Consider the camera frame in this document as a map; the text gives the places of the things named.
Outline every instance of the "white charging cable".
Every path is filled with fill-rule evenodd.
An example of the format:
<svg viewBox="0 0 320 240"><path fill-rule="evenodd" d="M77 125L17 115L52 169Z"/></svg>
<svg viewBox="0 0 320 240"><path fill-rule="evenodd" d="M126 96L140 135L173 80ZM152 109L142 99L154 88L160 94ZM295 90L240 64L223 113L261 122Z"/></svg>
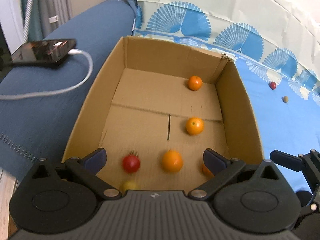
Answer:
<svg viewBox="0 0 320 240"><path fill-rule="evenodd" d="M33 0L27 0L26 16L24 20L24 29L23 29L23 43L26 43L28 41L32 5L33 5Z"/></svg>
<svg viewBox="0 0 320 240"><path fill-rule="evenodd" d="M53 91L34 92L34 93L27 93L27 94L20 94L20 95L0 95L0 100L18 100L18 99L24 99L24 98L47 97L47 96L63 94L63 93L69 92L71 90L74 90L74 89L80 87L84 82L86 82L88 80L88 78L90 77L90 75L92 73L92 70L93 70L92 57L90 56L90 54L88 52L85 52L85 51L82 51L79 49L71 49L68 52L68 54L70 54L70 55L82 54L87 58L87 60L89 62L88 73L80 83L78 83L72 87L59 89L59 90L53 90Z"/></svg>

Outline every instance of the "blue couch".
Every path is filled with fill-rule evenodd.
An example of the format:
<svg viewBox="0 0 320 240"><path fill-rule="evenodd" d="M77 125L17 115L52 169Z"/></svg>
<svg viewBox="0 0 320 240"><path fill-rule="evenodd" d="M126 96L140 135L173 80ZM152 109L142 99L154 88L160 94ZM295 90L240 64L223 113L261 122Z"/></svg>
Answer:
<svg viewBox="0 0 320 240"><path fill-rule="evenodd" d="M75 38L94 68L89 80L69 93L0 101L0 167L21 180L37 158L61 161L84 99L120 37L131 35L134 9L108 0L74 17L47 39ZM57 90L80 82L88 71L82 55L69 56L59 69L16 67L0 83L1 95Z"/></svg>

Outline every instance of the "fan pattern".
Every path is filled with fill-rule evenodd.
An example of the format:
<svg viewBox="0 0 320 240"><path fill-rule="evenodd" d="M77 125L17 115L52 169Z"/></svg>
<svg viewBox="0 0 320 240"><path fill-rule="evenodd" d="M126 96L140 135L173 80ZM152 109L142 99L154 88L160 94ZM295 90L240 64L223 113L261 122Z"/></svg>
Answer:
<svg viewBox="0 0 320 240"><path fill-rule="evenodd" d="M317 87L313 92L313 100L316 102L318 106L320 106L320 87Z"/></svg>
<svg viewBox="0 0 320 240"><path fill-rule="evenodd" d="M263 39L254 27L245 23L230 25L215 38L213 44L235 50L256 61L263 54Z"/></svg>
<svg viewBox="0 0 320 240"><path fill-rule="evenodd" d="M263 65L280 71L284 76L293 78L298 70L298 62L293 52L286 48L278 48L263 61Z"/></svg>
<svg viewBox="0 0 320 240"><path fill-rule="evenodd" d="M142 13L143 10L138 5L135 33L219 53L234 51L234 62L237 57L243 59L248 69L266 82L274 81L279 85L282 78L287 77L289 87L297 95L307 100L313 91L313 100L320 106L320 87L313 89L318 82L315 72L306 69L301 71L300 68L301 73L298 74L298 60L287 48L275 49L262 61L263 38L253 26L233 23L210 43L209 39L213 37L209 19L193 3L175 1L164 4L151 15L146 25Z"/></svg>
<svg viewBox="0 0 320 240"><path fill-rule="evenodd" d="M161 6L149 19L148 31L177 33L208 41L211 26L200 8L188 2L171 2Z"/></svg>

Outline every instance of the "yellow fruit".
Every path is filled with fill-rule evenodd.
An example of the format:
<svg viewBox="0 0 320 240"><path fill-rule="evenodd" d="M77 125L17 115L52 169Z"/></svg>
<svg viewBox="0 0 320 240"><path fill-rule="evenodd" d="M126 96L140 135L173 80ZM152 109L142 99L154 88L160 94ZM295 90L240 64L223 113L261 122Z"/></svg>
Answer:
<svg viewBox="0 0 320 240"><path fill-rule="evenodd" d="M162 167L168 172L178 172L183 166L183 160L177 151L170 150L162 157Z"/></svg>
<svg viewBox="0 0 320 240"><path fill-rule="evenodd" d="M126 192L126 190L139 190L139 186L138 184L133 181L133 180L128 180L128 181L125 181L122 185L121 185L121 191L123 193Z"/></svg>
<svg viewBox="0 0 320 240"><path fill-rule="evenodd" d="M287 103L287 102L289 101L289 98L288 98L287 96L284 96L284 97L282 98L282 101L284 101L285 103Z"/></svg>

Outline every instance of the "red tomato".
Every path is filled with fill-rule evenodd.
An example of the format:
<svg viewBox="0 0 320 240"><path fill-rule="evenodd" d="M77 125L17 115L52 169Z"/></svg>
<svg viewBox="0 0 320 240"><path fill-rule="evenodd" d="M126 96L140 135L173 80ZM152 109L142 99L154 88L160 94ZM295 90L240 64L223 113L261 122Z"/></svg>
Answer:
<svg viewBox="0 0 320 240"><path fill-rule="evenodd" d="M269 86L270 86L270 88L271 88L272 90L274 90L274 89L276 89L277 84L276 84L274 81L272 81L272 82L270 82Z"/></svg>
<svg viewBox="0 0 320 240"><path fill-rule="evenodd" d="M140 168L140 160L135 152L129 153L122 160L122 167L127 173L137 172Z"/></svg>

